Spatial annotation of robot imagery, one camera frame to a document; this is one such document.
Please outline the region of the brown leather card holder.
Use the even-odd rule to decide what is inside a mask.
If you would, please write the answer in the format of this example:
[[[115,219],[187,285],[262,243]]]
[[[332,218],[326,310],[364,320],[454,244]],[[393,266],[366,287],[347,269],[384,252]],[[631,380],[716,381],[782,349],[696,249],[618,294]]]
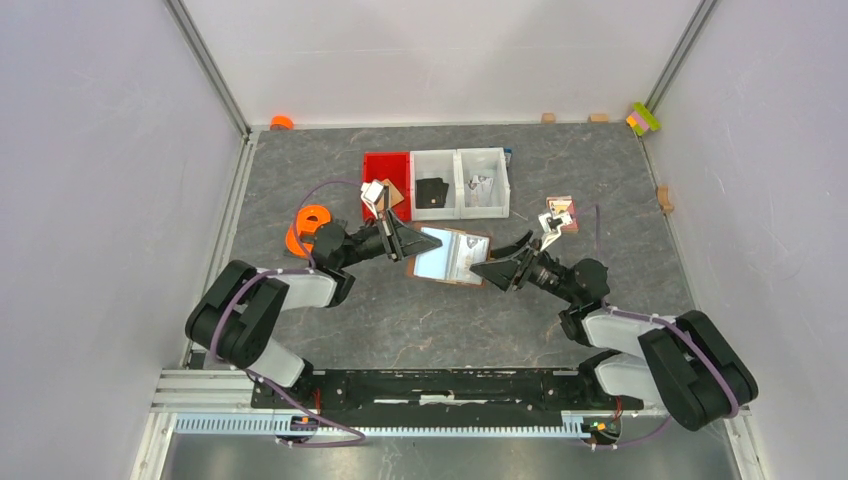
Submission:
[[[457,278],[459,270],[457,266],[457,257],[460,236],[463,234],[469,234],[489,238],[488,260],[491,252],[491,237],[489,235],[428,224],[415,224],[414,228],[418,231],[439,238],[443,242],[443,246],[439,249],[414,256],[407,265],[406,275],[408,277],[469,287],[482,287],[484,285],[484,280],[482,284],[473,285],[462,282]]]

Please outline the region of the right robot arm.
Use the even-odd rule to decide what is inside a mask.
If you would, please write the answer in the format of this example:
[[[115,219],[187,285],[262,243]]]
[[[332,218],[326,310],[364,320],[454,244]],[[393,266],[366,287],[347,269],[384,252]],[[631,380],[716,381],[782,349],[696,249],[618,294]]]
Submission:
[[[565,266],[526,234],[470,270],[502,291],[533,285],[567,302],[559,314],[566,337],[601,351],[581,364],[577,382],[591,408],[631,397],[697,431],[737,416],[759,396],[754,375],[706,313],[662,316],[610,305],[608,269],[597,259]]]

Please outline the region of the dark grey credit card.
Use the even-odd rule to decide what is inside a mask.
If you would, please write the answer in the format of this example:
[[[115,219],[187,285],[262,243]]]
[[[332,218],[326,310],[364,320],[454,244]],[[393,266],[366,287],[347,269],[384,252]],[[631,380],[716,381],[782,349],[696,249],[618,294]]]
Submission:
[[[441,177],[421,178],[415,181],[416,209],[444,208],[450,184]]]

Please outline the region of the white diamond credit card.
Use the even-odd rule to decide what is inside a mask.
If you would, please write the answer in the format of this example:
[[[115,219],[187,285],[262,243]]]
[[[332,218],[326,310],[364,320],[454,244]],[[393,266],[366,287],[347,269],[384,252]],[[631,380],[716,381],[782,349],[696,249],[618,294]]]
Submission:
[[[479,285],[483,279],[471,271],[471,266],[487,260],[489,252],[489,238],[479,235],[463,234],[459,238],[459,249],[457,266],[459,268],[457,278],[465,283]]]

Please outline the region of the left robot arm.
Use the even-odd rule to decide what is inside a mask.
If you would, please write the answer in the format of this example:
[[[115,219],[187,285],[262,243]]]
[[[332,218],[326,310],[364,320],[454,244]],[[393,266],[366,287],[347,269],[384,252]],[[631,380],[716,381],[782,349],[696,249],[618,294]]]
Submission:
[[[353,233],[331,221],[312,236],[314,266],[262,269],[230,261],[189,314],[185,334],[212,357],[276,384],[290,407],[314,394],[311,364],[272,335],[283,311],[331,308],[348,296],[355,279],[346,267],[385,256],[398,262],[441,247],[386,210]]]

